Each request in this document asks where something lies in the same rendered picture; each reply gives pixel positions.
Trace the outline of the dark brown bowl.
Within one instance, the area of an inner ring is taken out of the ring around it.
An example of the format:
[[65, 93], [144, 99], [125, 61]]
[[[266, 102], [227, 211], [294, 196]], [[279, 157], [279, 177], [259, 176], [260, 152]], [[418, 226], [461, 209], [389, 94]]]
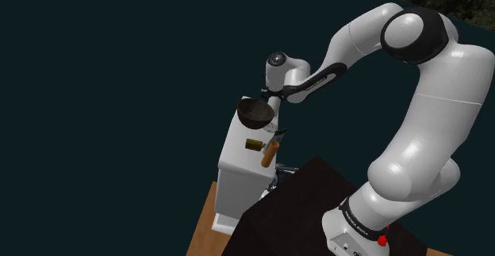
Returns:
[[264, 128], [275, 116], [267, 102], [250, 97], [238, 101], [236, 113], [241, 124], [253, 130]]

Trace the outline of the orange brown cylinder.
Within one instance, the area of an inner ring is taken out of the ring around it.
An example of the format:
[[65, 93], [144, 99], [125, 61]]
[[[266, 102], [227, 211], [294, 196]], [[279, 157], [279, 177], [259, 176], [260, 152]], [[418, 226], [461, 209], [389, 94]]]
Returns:
[[270, 142], [270, 144], [267, 146], [267, 149], [265, 151], [265, 154], [263, 156], [263, 159], [261, 161], [261, 166], [264, 168], [268, 168], [270, 164], [272, 163], [275, 155], [277, 154], [279, 149], [279, 142], [273, 140]]

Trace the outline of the white cabinet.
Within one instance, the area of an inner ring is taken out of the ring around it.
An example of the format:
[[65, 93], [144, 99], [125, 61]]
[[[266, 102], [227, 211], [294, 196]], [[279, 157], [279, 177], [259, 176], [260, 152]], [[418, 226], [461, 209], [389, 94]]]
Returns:
[[260, 200], [274, 180], [276, 157], [264, 168], [261, 161], [265, 153], [245, 148], [246, 139], [268, 145], [273, 135], [263, 128], [246, 128], [237, 115], [233, 116], [218, 162], [214, 231], [231, 235], [242, 214]]

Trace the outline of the dark robot stand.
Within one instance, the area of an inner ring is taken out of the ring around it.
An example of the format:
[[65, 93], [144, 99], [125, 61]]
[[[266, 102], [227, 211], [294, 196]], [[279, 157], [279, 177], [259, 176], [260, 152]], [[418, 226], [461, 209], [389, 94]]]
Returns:
[[336, 256], [321, 219], [356, 190], [317, 156], [243, 213], [221, 256]]

